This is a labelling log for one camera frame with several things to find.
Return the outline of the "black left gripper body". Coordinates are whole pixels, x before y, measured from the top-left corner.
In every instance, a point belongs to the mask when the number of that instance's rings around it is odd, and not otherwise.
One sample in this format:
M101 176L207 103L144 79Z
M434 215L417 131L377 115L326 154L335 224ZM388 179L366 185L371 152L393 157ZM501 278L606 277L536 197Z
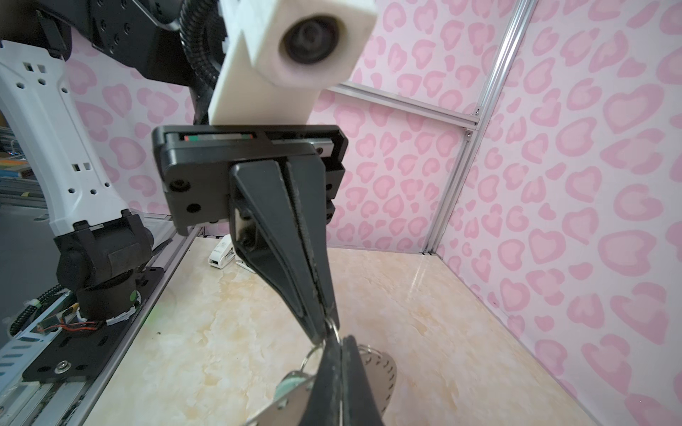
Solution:
M327 224L345 174L348 139L337 125L168 125L152 133L176 230L238 216L261 231L307 213Z

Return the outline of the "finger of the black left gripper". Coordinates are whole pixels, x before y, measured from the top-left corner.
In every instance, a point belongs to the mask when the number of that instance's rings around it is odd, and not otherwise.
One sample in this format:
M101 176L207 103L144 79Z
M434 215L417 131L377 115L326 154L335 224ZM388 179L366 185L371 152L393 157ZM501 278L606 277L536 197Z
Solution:
M327 250L327 199L325 167L316 155L291 157L287 161L291 200L323 321L339 324L339 312Z
M326 335L280 163L237 163L230 170L231 231L237 254L282 298L313 344Z

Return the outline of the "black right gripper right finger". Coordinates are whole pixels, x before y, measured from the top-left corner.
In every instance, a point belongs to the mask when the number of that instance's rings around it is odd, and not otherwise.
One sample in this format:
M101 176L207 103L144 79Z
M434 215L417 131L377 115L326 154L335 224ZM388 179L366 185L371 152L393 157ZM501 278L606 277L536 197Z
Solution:
M344 426L380 426L382 417L372 394L355 337L345 337L341 344L342 397L341 417Z

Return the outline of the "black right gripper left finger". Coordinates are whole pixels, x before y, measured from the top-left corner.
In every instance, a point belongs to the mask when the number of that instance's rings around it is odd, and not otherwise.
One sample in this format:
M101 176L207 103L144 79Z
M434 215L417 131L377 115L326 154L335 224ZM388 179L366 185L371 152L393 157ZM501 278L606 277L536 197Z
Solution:
M314 386L299 426L337 426L341 421L341 345L336 337L325 342Z

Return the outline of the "silver perforated metal ring disc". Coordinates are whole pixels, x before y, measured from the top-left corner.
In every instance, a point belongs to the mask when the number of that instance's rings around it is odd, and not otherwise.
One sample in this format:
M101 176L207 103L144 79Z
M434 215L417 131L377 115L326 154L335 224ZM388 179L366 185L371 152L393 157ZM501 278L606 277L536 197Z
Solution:
M398 376L394 359L354 337L323 348L317 372L293 370L248 425L382 425Z

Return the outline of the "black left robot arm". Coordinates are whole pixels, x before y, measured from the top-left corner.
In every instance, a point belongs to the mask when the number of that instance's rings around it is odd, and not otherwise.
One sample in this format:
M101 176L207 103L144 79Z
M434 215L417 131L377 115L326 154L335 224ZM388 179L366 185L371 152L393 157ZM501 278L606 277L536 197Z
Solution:
M150 80L186 86L190 125L152 134L177 231L226 221L239 257L314 344L339 316L326 226L348 140L308 119L376 25L371 1L5 1L1 110L43 191L57 277L87 321L133 309L153 237L113 188L66 82L71 34Z

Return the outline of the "diagonal aluminium frame bar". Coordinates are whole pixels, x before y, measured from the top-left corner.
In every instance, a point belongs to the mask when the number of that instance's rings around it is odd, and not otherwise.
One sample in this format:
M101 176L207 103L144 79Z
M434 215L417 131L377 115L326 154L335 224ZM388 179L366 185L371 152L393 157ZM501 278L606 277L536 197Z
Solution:
M442 198L434 212L433 222L426 234L426 240L420 245L419 252L422 254L433 255L437 251L446 230L449 215L461 195L465 183L465 174L470 170L474 156L481 146L483 134L493 114L493 109L499 101L505 80L512 69L515 56L520 49L537 5L538 2L532 0L521 0L514 4L501 44L499 44L493 57L488 78L481 90L479 100L475 104L474 111L470 115L437 108L424 102L371 89L358 83L346 82L330 88L331 92L352 99L360 99L382 107L445 122L465 131L463 142L456 157L455 168L449 174Z

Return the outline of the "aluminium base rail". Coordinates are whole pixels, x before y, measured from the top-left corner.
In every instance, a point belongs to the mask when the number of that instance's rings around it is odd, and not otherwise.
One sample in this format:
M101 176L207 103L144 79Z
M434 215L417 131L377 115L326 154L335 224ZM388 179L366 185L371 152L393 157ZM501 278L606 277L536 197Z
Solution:
M41 332L40 322L67 307L60 296L1 350L3 425L82 425L201 229L187 236L170 218L150 214L160 252L138 279L140 305L127 321L91 333Z

